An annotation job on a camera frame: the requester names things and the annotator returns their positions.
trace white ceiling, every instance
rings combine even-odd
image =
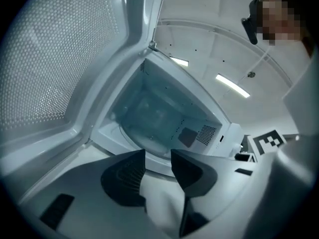
[[[155,35],[157,47],[173,57],[188,60],[186,70],[218,101],[231,121],[243,127],[288,116],[281,97],[309,60],[300,43],[272,47],[269,54],[277,67],[263,60],[254,69],[255,78],[245,77],[262,54],[255,52],[256,47],[249,43],[240,22],[249,15],[250,1],[164,0]],[[232,33],[241,41],[215,29]],[[268,47],[262,40],[257,46],[263,51]],[[215,80],[217,74],[238,83],[251,96],[245,99],[230,91]]]

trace rectangular light fixture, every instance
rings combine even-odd
[[[231,87],[233,90],[237,91],[239,94],[244,96],[245,98],[249,97],[250,94],[248,94],[246,91],[244,91],[242,88],[238,87],[235,83],[231,82],[230,80],[226,79],[224,76],[218,74],[216,76],[216,79],[221,81],[222,83],[225,83],[229,87]]]
[[[174,60],[177,64],[180,64],[182,66],[188,66],[188,61],[186,60],[182,60],[182,59],[179,59],[179,58],[173,58],[173,57],[170,57],[172,60]]]

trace ceiling light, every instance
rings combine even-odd
[[[224,76],[221,76],[220,74],[218,74],[216,76],[216,79],[221,81],[221,82],[223,82],[223,83],[225,83],[226,85],[230,86],[233,90],[237,91],[239,94],[243,95],[245,98],[250,96],[250,94],[248,94],[242,88],[238,87],[235,83],[233,83],[230,80],[226,79]]]
[[[173,57],[170,57],[172,60],[174,60],[177,64],[180,64],[182,66],[188,66],[188,61],[186,60],[182,60],[182,59],[179,59],[179,58],[173,58]]]

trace person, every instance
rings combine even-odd
[[[306,27],[302,7],[293,0],[252,0],[249,11],[249,18],[242,19],[242,23],[253,44],[257,44],[259,34],[270,45],[301,41],[312,56],[315,42]]]

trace perforated mesh screen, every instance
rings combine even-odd
[[[201,143],[205,145],[208,145],[213,135],[215,134],[215,132],[216,132],[215,127],[204,125],[201,131],[199,132],[196,140],[200,141]]]
[[[30,0],[0,50],[0,129],[62,119],[80,77],[118,34],[111,0]]]

